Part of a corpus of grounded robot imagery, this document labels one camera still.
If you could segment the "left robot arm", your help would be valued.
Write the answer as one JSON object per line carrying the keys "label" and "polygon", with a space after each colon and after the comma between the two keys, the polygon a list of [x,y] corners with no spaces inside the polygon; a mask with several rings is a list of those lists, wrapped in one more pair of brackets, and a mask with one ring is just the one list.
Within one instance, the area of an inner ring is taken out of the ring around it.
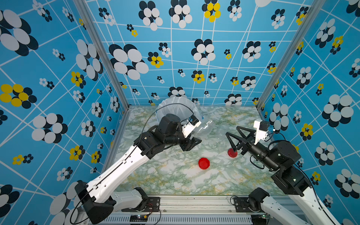
{"label": "left robot arm", "polygon": [[201,143],[201,139],[191,135],[200,125],[201,121],[194,115],[182,121],[169,113],[158,125],[141,133],[128,151],[100,176],[88,183],[79,181],[75,191],[88,216],[85,222],[98,224],[118,210],[143,211],[149,197],[142,188],[136,187],[126,192],[116,192],[116,188],[137,168],[162,151],[177,145],[184,152],[192,150]]}

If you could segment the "red jar lid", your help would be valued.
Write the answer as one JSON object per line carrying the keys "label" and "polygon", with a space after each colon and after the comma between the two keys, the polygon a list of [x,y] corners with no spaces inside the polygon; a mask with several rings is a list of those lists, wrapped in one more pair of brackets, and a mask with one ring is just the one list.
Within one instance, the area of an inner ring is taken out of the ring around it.
{"label": "red jar lid", "polygon": [[238,156],[238,152],[234,151],[232,148],[228,149],[227,153],[228,153],[228,156],[231,158],[235,158]]}
{"label": "red jar lid", "polygon": [[207,158],[202,157],[198,161],[198,166],[200,169],[206,170],[210,167],[210,161]]}

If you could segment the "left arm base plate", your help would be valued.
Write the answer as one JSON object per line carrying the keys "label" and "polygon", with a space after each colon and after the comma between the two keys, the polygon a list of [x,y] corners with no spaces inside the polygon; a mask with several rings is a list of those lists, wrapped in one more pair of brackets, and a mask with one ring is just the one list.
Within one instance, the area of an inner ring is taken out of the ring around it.
{"label": "left arm base plate", "polygon": [[147,201],[142,201],[136,208],[122,209],[122,212],[159,212],[160,197],[148,197]]}

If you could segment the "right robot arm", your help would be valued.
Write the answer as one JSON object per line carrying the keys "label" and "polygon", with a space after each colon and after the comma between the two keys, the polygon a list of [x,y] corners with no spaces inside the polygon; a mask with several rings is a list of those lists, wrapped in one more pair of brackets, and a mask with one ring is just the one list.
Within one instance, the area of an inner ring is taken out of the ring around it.
{"label": "right robot arm", "polygon": [[299,218],[278,203],[264,189],[258,187],[248,196],[248,206],[254,211],[263,211],[283,225],[338,225],[339,222],[320,201],[310,178],[296,166],[301,158],[295,147],[287,140],[272,141],[273,148],[266,147],[260,140],[268,137],[268,128],[245,128],[237,126],[239,135],[226,133],[235,152],[249,153],[274,174],[271,176],[276,186],[302,210],[307,219]]}

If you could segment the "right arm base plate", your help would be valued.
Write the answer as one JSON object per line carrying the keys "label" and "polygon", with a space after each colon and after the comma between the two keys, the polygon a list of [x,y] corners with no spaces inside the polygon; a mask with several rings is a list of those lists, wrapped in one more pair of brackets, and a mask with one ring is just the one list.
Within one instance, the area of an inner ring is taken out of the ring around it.
{"label": "right arm base plate", "polygon": [[265,204],[265,199],[273,200],[269,196],[265,197],[238,197],[232,196],[231,197],[231,204],[235,207],[236,212],[243,212],[243,213],[264,213],[261,206]]}

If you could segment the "red-lid jar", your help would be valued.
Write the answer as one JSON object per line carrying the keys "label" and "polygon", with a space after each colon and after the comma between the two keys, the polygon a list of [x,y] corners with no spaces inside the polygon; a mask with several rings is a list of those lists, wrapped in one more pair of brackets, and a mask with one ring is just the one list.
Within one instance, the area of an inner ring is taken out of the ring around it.
{"label": "red-lid jar", "polygon": [[194,137],[206,139],[215,128],[215,123],[212,119],[204,117],[200,126],[194,130]]}
{"label": "red-lid jar", "polygon": [[227,139],[227,136],[226,136],[226,133],[227,133],[227,131],[228,131],[229,129],[228,129],[228,127],[227,126],[219,126],[218,128],[217,128],[217,131],[216,131],[216,134],[217,134],[217,139],[219,140],[219,141],[223,141],[223,140],[226,140]]}

